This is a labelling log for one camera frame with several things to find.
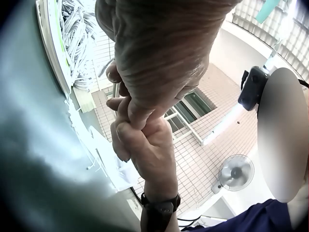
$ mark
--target railing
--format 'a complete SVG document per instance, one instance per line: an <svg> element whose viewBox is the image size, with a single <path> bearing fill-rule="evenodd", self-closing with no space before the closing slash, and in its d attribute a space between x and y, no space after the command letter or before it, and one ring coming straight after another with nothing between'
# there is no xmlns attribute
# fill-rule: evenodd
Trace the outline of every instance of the railing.
<svg viewBox="0 0 309 232"><path fill-rule="evenodd" d="M290 0L281 0L270 16L260 24L255 19L263 5L260 0L243 0L235 8L232 23L247 30L268 46L273 47L279 38L280 24L287 15ZM278 54L291 65L300 79L309 79L309 13L300 3L296 5L293 29L283 41Z"/></svg>

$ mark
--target cloth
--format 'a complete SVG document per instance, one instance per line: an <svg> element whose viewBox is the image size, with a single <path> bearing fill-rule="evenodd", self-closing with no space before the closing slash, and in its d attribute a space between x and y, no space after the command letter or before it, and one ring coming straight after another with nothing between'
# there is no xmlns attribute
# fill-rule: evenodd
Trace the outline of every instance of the cloth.
<svg viewBox="0 0 309 232"><path fill-rule="evenodd" d="M286 203L269 199L264 203L252 205L240 215L222 222L216 226L196 229L195 232L286 232L308 231L308 216L302 226L292 230L288 207Z"/></svg>

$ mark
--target teal object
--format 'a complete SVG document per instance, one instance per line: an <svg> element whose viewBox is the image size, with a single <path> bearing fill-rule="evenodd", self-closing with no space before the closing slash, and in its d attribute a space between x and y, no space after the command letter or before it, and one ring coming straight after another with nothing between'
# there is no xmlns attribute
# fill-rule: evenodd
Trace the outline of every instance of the teal object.
<svg viewBox="0 0 309 232"><path fill-rule="evenodd" d="M279 4L279 2L280 0L266 0L259 13L257 13L255 19L259 23L263 23L265 19L270 15L270 13L275 9L275 7Z"/></svg>

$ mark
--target fingernail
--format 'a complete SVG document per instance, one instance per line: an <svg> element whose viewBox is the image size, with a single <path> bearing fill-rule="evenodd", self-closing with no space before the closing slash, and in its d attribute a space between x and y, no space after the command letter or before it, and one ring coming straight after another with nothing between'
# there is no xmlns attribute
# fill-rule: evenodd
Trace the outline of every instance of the fingernail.
<svg viewBox="0 0 309 232"><path fill-rule="evenodd" d="M110 73L110 72L107 74L107 79L108 79L110 82L112 82L112 83L117 83L117 81L111 79L111 73Z"/></svg>

